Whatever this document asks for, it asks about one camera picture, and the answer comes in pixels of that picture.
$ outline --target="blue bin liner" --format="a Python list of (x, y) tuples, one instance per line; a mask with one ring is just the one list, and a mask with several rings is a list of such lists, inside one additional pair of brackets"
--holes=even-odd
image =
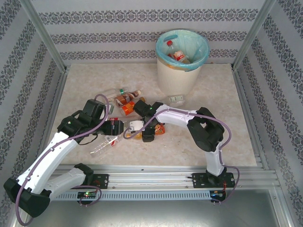
[[(169, 47), (166, 42), (171, 40), (176, 50), (181, 50), (191, 64), (184, 64), (167, 56)], [(156, 43), (157, 57), (168, 65), (184, 68), (185, 71), (192, 71), (203, 65), (209, 55), (208, 41), (201, 35), (189, 30), (172, 30), (162, 34)]]

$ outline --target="robotic arm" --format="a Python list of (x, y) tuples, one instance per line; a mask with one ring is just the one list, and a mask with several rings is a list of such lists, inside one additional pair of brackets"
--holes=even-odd
[[(19, 199), (19, 207), (35, 218), (44, 212), (51, 200), (64, 191), (79, 185), (90, 185), (93, 170), (81, 163), (75, 165), (66, 174), (51, 180), (49, 178), (63, 158), (84, 137), (89, 136), (89, 134), (96, 136), (98, 134), (119, 135), (123, 132), (124, 124), (121, 121), (104, 121), (106, 120), (104, 118), (107, 117), (105, 110), (106, 107), (103, 103), (90, 99), (83, 110), (64, 118), (57, 128), (58, 132), (32, 166), (17, 179), (10, 178), (4, 183), (4, 188), (11, 201), (16, 203), (16, 199)], [(209, 110), (202, 107), (198, 111), (184, 111), (170, 108), (159, 102), (150, 106), (141, 100), (135, 104), (134, 110), (143, 118), (145, 123), (144, 142), (153, 141), (157, 124), (171, 123), (188, 128), (196, 145), (206, 152), (208, 181), (213, 186), (216, 182), (219, 182), (218, 179), (226, 172), (226, 168), (220, 163), (219, 159), (219, 147), (223, 140), (224, 128), (216, 121), (194, 116), (200, 114), (214, 118)], [(88, 131), (91, 132), (85, 136), (80, 136)], [(77, 135), (78, 137), (74, 140), (62, 142), (59, 146), (52, 148), (55, 144), (67, 138), (74, 138)], [(24, 184), (24, 189), (18, 197), (18, 193)]]

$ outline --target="beige countertop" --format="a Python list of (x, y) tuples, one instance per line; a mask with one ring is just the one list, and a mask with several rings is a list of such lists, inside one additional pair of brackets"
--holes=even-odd
[[(157, 64), (72, 64), (56, 114), (51, 137), (61, 120), (83, 109), (86, 101), (111, 88), (127, 87), (141, 90), (148, 104), (163, 100), (165, 95), (157, 85)], [(179, 108), (198, 110), (208, 108), (224, 121), (232, 131), (231, 142), (223, 148), (223, 161), (227, 165), (256, 166), (242, 108), (234, 84), (230, 64), (203, 65), (197, 83)], [(118, 107), (109, 117), (121, 116)], [(77, 146), (62, 164), (150, 165), (150, 166), (205, 166), (206, 159), (194, 143), (188, 129), (165, 125), (166, 133), (156, 136), (150, 143), (141, 140), (121, 140), (98, 158), (89, 154), (99, 145)], [(88, 142), (93, 137), (82, 141)]]

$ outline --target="striped wall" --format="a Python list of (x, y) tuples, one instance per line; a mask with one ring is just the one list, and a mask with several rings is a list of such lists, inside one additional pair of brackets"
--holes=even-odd
[(264, 0), (32, 2), (65, 64), (70, 65), (156, 62), (157, 38), (179, 28), (209, 40), (208, 63), (232, 63)]
[(295, 226), (303, 226), (303, 0), (278, 0), (239, 67), (250, 111)]
[[(0, 1), (0, 185), (35, 160), (61, 72), (18, 0)], [(0, 187), (0, 226), (12, 203)]]

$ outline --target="trash can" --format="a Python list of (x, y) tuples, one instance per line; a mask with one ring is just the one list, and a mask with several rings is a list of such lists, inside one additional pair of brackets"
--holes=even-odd
[[(184, 64), (169, 57), (167, 41), (181, 50), (191, 64)], [(162, 34), (156, 43), (158, 85), (167, 96), (187, 95), (209, 55), (207, 40), (189, 30), (172, 30)]]

